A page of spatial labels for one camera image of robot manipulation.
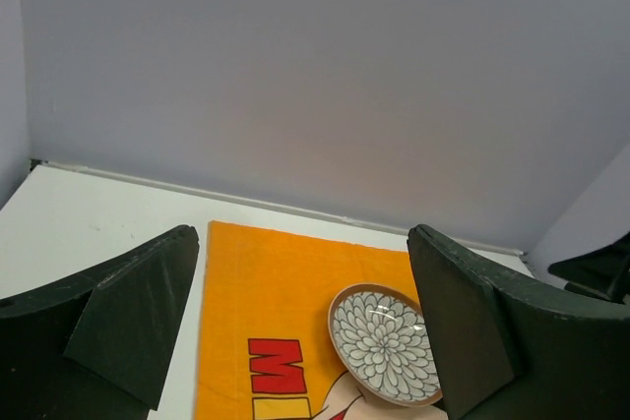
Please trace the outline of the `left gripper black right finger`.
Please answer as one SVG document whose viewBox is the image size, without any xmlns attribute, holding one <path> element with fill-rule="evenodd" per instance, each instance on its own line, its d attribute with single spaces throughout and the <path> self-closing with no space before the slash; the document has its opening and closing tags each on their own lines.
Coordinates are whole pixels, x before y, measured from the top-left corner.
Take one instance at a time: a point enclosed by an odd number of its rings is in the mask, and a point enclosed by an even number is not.
<svg viewBox="0 0 630 420">
<path fill-rule="evenodd" d="M 421 224 L 409 259 L 452 419 L 625 419 L 629 309 L 480 256 Z"/>
</svg>

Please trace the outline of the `orange cartoon mouse cloth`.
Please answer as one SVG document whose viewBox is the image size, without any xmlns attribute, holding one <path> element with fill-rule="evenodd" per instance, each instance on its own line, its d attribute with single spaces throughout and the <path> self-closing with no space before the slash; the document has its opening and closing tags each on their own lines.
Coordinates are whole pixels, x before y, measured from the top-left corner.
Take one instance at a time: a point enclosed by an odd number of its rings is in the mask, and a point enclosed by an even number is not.
<svg viewBox="0 0 630 420">
<path fill-rule="evenodd" d="M 365 389 L 329 336 L 335 297 L 359 283 L 417 295 L 395 252 L 214 221 L 201 318 L 199 419 L 441 419 Z"/>
</svg>

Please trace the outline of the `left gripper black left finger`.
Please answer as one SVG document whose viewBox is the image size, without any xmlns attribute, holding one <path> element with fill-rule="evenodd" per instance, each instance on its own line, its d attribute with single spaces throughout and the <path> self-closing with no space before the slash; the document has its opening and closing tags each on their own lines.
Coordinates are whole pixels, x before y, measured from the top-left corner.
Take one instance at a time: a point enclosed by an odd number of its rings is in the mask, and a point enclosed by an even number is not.
<svg viewBox="0 0 630 420">
<path fill-rule="evenodd" d="M 4 419 L 145 419 L 158 409 L 199 254 L 188 225 L 1 301 Z"/>
</svg>

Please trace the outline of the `floral patterned ceramic plate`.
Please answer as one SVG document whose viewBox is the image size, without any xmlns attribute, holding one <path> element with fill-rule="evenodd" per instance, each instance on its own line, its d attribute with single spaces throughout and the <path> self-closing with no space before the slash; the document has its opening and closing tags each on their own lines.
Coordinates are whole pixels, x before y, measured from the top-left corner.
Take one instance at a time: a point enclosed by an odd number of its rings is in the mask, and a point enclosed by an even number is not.
<svg viewBox="0 0 630 420">
<path fill-rule="evenodd" d="M 379 284 L 351 285 L 331 302 L 328 331 L 349 374 L 376 396 L 405 407 L 442 399 L 416 300 Z"/>
</svg>

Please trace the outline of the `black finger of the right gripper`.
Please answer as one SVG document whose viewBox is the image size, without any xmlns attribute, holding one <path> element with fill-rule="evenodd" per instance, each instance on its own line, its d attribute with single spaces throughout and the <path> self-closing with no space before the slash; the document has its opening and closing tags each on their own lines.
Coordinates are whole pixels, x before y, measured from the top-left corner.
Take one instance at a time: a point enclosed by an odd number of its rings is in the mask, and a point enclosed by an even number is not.
<svg viewBox="0 0 630 420">
<path fill-rule="evenodd" d="M 611 303 L 629 302 L 629 234 L 588 254 L 556 262 L 548 272 L 564 289 Z"/>
</svg>

